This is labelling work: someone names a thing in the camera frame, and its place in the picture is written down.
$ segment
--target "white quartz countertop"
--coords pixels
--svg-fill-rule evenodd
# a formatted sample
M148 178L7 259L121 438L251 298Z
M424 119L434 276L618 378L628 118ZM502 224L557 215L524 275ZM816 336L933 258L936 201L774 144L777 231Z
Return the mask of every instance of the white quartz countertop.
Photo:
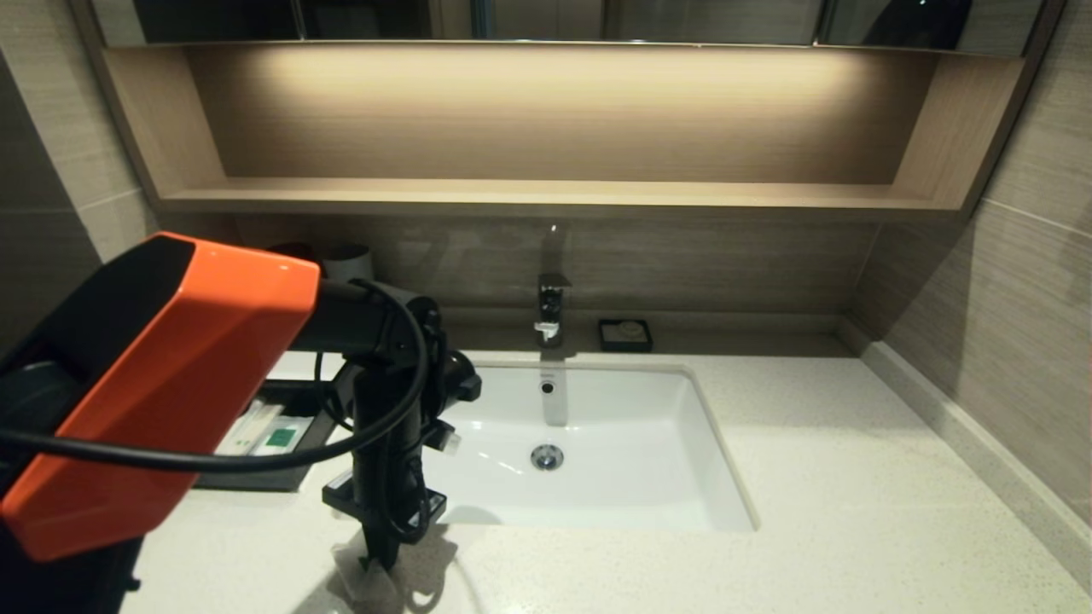
M538 361L468 354L479 365ZM331 548L359 542L359 526L320 500L349 467L342 457L316 465L295 494L191 492L146 538L143 587L122 612L1088 612L1046 548L847 354L579 354L568 364L692 374L758 530L440 526L403 546L391 586L354 605ZM311 366L289 354L271 377L308 378Z

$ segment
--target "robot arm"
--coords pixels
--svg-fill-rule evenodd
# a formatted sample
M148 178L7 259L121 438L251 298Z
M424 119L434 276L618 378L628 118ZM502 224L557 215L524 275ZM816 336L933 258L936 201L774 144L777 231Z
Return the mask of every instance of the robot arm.
M365 285L166 233L81 285L0 358L0 569L13 593L0 594L4 610L116 611L142 536L194 472L347 451L349 500L330 503L359 518L373 556L393 565L397 545L442 512L442 495L424 485L420 447L442 446L450 427L439 414L476 399L480 380L449 351L432 300ZM280 457L207 456L287 349L345 356L353 436Z

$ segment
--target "baseboard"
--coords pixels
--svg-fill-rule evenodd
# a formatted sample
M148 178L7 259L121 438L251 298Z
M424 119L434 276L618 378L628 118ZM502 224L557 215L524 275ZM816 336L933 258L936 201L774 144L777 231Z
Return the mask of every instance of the baseboard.
M1084 591L1092 594L1092 543L1084 520L963 408L888 344L874 341L850 319L839 323L836 334L971 467Z

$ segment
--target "soap bar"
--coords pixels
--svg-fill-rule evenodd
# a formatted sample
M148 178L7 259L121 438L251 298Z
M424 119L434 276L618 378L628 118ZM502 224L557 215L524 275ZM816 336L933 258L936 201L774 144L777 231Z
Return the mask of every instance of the soap bar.
M652 352L652 332L644 320L600 320L604 352Z

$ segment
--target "sink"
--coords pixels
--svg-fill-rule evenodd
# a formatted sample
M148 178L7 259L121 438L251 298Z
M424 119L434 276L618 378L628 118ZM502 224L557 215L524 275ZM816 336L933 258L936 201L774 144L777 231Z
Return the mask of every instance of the sink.
M478 368L483 393L425 450L441 523L753 531L693 381L681 373Z

